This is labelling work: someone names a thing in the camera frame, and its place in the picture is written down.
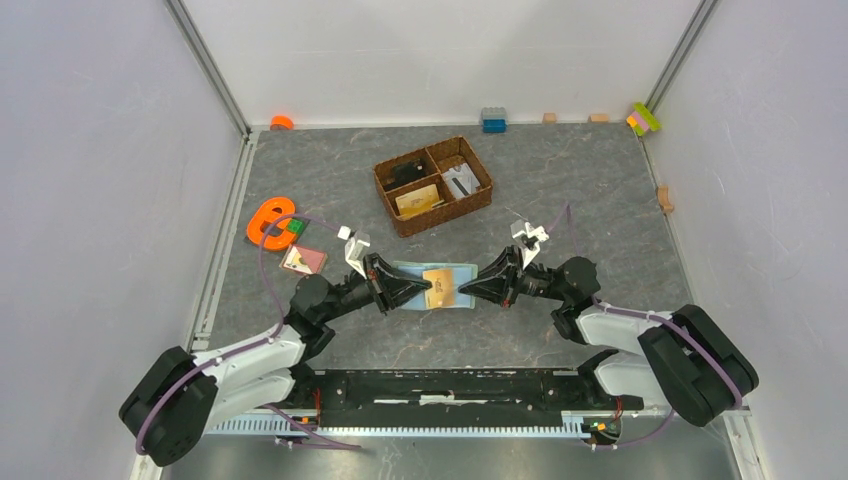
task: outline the blue cloth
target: blue cloth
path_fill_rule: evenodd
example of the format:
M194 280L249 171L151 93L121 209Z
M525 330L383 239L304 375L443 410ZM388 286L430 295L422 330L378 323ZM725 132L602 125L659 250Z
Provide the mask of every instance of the blue cloth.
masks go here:
M453 271L453 286L454 289L459 288L462 284L470 282L477 278L477 265L468 263L410 263L410 262L394 262L394 266L398 270L415 275L418 278L424 278L424 272L427 270L438 270L440 268L449 268ZM402 310L427 310L426 302L424 301L424 292L412 297L412 300L403 304ZM474 308L474 297L471 295L463 295L456 292L454 295L454 304L444 308Z

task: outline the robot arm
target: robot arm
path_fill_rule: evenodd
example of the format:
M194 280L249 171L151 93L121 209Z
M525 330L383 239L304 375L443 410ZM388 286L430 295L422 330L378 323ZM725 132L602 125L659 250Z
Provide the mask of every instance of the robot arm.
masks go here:
M321 275L298 282L285 317L288 328L273 327L196 356L173 347L156 360L119 411L136 437L165 392L195 372L152 418L142 439L144 451L157 465L182 458L204 432L221 422L288 397L295 383L291 367L321 353L335 335L327 322L371 303L385 314L431 287L376 253L366 255L367 244L362 234L350 237L345 257L354 270L341 283L333 285ZM237 350L237 355L228 355Z
M462 285L460 293L504 308L512 306L519 294L562 301L551 317L563 338L615 349L583 366L594 371L607 394L639 396L646 406L670 405L701 427L734 405L733 393L707 361L671 328L647 318L657 314L639 316L640 312L595 299L600 291L595 264L583 257L572 257L555 269L528 262L528 257L539 253L547 234L542 227L533 228L526 222L517 222L512 231L517 245L505 248L476 279ZM659 315L688 332L742 396L757 387L753 366L703 309L685 305Z
M461 293L504 308L519 295L562 302L551 317L563 338L617 349L578 368L579 374L596 377L604 395L642 397L646 406L670 405L698 426L733 405L734 397L717 372L671 329L595 299L601 287L594 263L579 256L557 268L533 263L548 239L544 228L516 222L511 233L516 244L462 285ZM304 369L304 362L332 340L331 320L371 303L385 314L431 287L378 254L365 254L367 235L343 227L339 237L347 240L345 261L353 271L338 284L321 275L303 277L285 316L288 328L279 325L196 356L173 347L157 359L119 411L137 438L149 422L140 444L156 464L177 461L205 431L235 415L295 395L292 370ZM756 388L753 367L702 309L686 305L666 316L703 346L742 395ZM159 403L161 410L151 415Z

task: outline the pink block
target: pink block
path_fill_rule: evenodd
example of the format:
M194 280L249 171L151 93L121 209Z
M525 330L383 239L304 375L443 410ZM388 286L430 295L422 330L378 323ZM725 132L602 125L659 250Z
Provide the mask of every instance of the pink block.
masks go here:
M651 131L651 126L648 125L648 122L646 122L644 118L642 118L642 115L639 115L639 112L633 112L630 116L633 117L633 120L636 120L636 123L638 123L640 127L642 127L642 130L646 132Z

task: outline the wooden block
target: wooden block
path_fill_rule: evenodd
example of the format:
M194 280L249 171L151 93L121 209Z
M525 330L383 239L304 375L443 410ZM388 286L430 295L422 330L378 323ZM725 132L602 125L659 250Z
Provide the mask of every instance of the wooden block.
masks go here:
M657 187L657 201L660 202L660 209L665 215L674 211L674 205L668 200L668 185Z

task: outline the orange ring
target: orange ring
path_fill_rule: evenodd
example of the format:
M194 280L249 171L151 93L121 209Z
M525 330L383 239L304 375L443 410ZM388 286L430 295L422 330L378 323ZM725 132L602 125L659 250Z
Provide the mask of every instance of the orange ring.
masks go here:
M280 216L294 213L294 202L286 197L269 198L259 207L256 214L247 224L247 238L256 245L262 240L265 228L274 223ZM277 224L281 232L277 235L268 235L265 240L265 250L279 252L288 247L297 238L297 234L286 230L291 219L283 220Z
M294 122L289 117L277 115L271 119L271 130L291 130L294 128Z

